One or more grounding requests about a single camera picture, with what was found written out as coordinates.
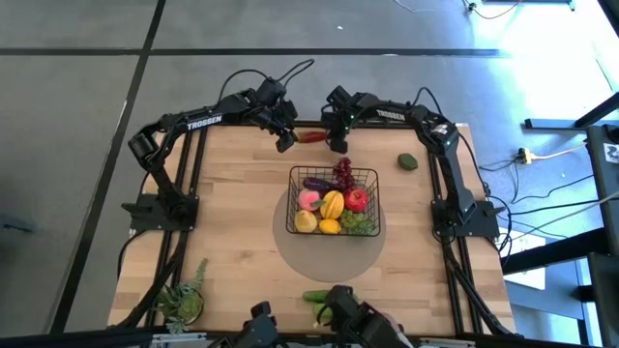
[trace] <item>plant pot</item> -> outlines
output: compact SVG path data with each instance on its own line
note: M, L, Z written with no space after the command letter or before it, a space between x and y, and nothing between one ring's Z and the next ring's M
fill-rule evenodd
M196 293L197 296L200 298L200 300L202 300L202 306L200 307L200 311L197 313L197 315L195 316L195 318L192 318L190 320L188 320L187 322L185 322L185 325L191 325L193 323L195 323L195 321L197 320L197 318L200 317L200 315L202 315L202 312L204 311L204 298L202 297L202 295L200 295L200 293Z

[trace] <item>green cucumber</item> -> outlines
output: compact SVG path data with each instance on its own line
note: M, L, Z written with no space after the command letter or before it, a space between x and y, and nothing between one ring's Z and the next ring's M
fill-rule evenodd
M303 300L315 304L324 304L329 290L312 290L303 293Z
M313 315L318 315L318 313L320 313L320 310L322 310L322 307L324 306L324 304L315 304L313 306ZM327 307L320 316L320 324L329 323L331 319L333 319L333 311L331 311L331 309Z

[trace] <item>wire basket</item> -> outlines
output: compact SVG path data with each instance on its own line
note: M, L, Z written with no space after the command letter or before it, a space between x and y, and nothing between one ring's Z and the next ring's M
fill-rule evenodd
M355 179L355 189L364 189L368 193L368 204L363 211L365 217L372 222L374 229L367 234L357 234L350 231L348 228L342 227L338 234L323 233L318 227L313 232L299 232L294 224L294 218L299 207L299 193L305 187L303 180L306 178L316 178L336 183L336 176L333 173L333 167L317 167L317 166L294 166L290 169L290 179L288 181L288 204L286 212L286 230L294 234L304 235L324 235L324 236L354 236L354 237L376 237L380 234L380 210L379 210L379 194L378 194L378 173L373 169L351 168L352 176ZM318 220L318 224L323 219L316 210L314 215Z

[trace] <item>wooden tabletop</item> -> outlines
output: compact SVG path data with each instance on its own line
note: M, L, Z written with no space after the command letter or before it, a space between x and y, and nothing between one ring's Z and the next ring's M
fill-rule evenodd
M459 130L472 143L469 128ZM272 225L276 204L287 190L290 168L332 165L340 155L324 142L295 144L280 154L276 140L255 127L208 130L197 189L199 213L189 236L182 276L194 277L200 260L208 258L201 289L205 308L192 324L194 330L239 331L251 317L250 308L269 301L281 333L328 331L312 327L311 305L304 303L301 294L330 289L333 284L310 280L292 270L278 252ZM387 228L382 232L386 240L377 261L345 284L353 286L361 300L392 314L407 334L454 334L442 251L430 232L432 186L426 148L412 130L354 130L347 140L352 166L378 172ZM184 192L196 142L197 136L192 142ZM176 141L167 158L168 173L176 172L182 143L182 139ZM397 156L401 153L413 155L419 168L400 170ZM472 160L461 142L457 153L464 184L482 198ZM155 191L154 183L147 181L146 190ZM124 319L151 285L161 241L162 232L152 231L129 245L109 324ZM514 330L496 250L484 239L467 241L477 290L501 323ZM461 289L459 293L464 326L471 332L466 297Z

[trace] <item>gray circular mat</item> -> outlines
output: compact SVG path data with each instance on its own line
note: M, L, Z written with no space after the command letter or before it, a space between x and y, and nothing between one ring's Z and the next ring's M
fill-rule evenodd
M340 282L358 276L376 262L385 244L385 215L380 209L380 234L376 237L340 237L292 234L286 230L284 192L273 215L273 235L281 257L303 276Z

